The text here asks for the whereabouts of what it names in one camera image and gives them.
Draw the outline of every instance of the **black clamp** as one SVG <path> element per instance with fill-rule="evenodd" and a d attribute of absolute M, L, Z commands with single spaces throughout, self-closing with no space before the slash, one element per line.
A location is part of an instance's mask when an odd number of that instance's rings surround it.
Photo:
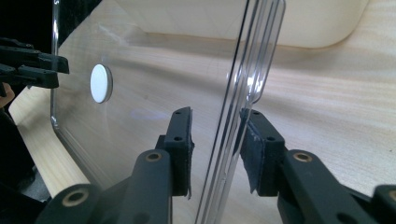
<path fill-rule="evenodd" d="M 175 111 L 166 135 L 139 155 L 131 176 L 104 191 L 91 184 L 64 189 L 36 224 L 172 223 L 172 196 L 191 187 L 191 121 L 189 107 Z"/>
<path fill-rule="evenodd" d="M 396 223 L 395 185 L 376 187 L 373 198 L 341 185 L 313 153 L 287 150 L 259 111 L 247 122 L 241 157 L 251 191 L 278 196 L 284 223 Z"/>
<path fill-rule="evenodd" d="M 69 73 L 66 58 L 42 53 L 33 45 L 15 39 L 0 37 L 0 82 L 54 89 L 59 87 L 58 72 Z M 3 85 L 0 85 L 0 96 L 6 96 Z"/>

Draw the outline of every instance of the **white circular disc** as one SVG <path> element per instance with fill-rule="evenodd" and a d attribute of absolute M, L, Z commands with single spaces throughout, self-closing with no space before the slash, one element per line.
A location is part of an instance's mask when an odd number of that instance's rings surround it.
<path fill-rule="evenodd" d="M 97 64 L 91 73 L 91 95 L 93 100 L 101 104 L 106 102 L 113 91 L 113 78 L 110 70 L 101 65 Z"/>

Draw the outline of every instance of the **clear acrylic sheet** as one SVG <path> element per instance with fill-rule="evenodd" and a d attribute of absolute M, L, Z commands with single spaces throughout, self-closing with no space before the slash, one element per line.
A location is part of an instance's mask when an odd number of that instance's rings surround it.
<path fill-rule="evenodd" d="M 155 147 L 172 113 L 190 106 L 192 197 L 174 197 L 174 222 L 219 222 L 238 157 L 230 151 L 245 132 L 239 112 L 260 99 L 284 2 L 97 3 L 91 12 L 92 2 L 78 2 L 80 11 L 54 2 L 53 50 L 70 66 L 52 92 L 55 132 L 91 182 L 107 189 Z M 101 104 L 91 94 L 97 64 L 112 76 Z"/>

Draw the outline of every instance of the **black plastic part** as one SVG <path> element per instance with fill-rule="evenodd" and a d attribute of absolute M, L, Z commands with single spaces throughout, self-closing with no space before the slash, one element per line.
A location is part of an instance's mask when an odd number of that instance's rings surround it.
<path fill-rule="evenodd" d="M 260 196 L 277 195 L 277 167 L 285 152 L 282 135 L 262 113 L 252 110 L 241 148 L 251 192 L 257 190 Z"/>
<path fill-rule="evenodd" d="M 191 140 L 191 121 L 192 111 L 189 106 L 175 111 L 169 122 L 166 136 L 160 136 L 156 146 L 171 155 L 174 177 L 173 196 L 186 196 L 191 189 L 191 157 L 194 149 L 194 143 Z"/>
<path fill-rule="evenodd" d="M 293 196 L 287 197 L 280 193 L 277 198 L 277 208 L 283 224 L 302 224 L 304 216 Z"/>
<path fill-rule="evenodd" d="M 0 46 L 0 62 L 12 67 L 20 67 L 22 65 L 38 67 L 39 53 L 40 51 L 36 49 Z"/>
<path fill-rule="evenodd" d="M 139 155 L 117 223 L 172 223 L 172 168 L 166 151 L 154 149 Z"/>
<path fill-rule="evenodd" d="M 396 185 L 376 187 L 372 207 L 379 223 L 396 223 Z"/>
<path fill-rule="evenodd" d="M 26 44 L 22 43 L 16 39 L 10 39 L 6 37 L 0 37 L 0 46 L 6 46 L 6 47 L 16 47 L 16 48 L 22 48 L 22 49 L 33 49 L 33 45 L 31 44 Z"/>
<path fill-rule="evenodd" d="M 66 58 L 52 54 L 38 54 L 39 67 L 51 71 L 69 74 L 69 62 Z"/>
<path fill-rule="evenodd" d="M 375 223 L 312 153 L 291 150 L 283 174 L 304 215 L 304 223 Z"/>
<path fill-rule="evenodd" d="M 58 75 L 54 71 L 21 66 L 18 68 L 21 83 L 41 88 L 54 89 L 59 87 Z"/>
<path fill-rule="evenodd" d="M 52 199 L 36 220 L 36 224 L 86 224 L 99 200 L 99 189 L 79 184 L 63 190 Z"/>
<path fill-rule="evenodd" d="M 89 223 L 116 223 L 120 215 L 121 202 L 128 188 L 131 177 L 122 180 L 120 183 L 102 192 L 100 199 L 92 212 Z"/>

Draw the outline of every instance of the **wooden surface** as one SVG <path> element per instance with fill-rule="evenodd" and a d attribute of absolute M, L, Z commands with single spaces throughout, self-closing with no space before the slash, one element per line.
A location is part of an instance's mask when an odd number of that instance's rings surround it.
<path fill-rule="evenodd" d="M 316 153 L 341 183 L 369 195 L 378 184 L 396 184 L 395 11 L 393 1 L 370 1 L 343 42 L 278 47 L 254 106 L 288 148 Z M 52 196 L 87 182 L 50 126 L 50 91 L 24 90 L 10 110 Z M 276 200 L 250 200 L 244 176 L 236 171 L 224 223 L 278 223 Z"/>
<path fill-rule="evenodd" d="M 52 197 L 67 187 L 89 183 L 52 130 L 50 90 L 25 89 L 10 112 Z"/>

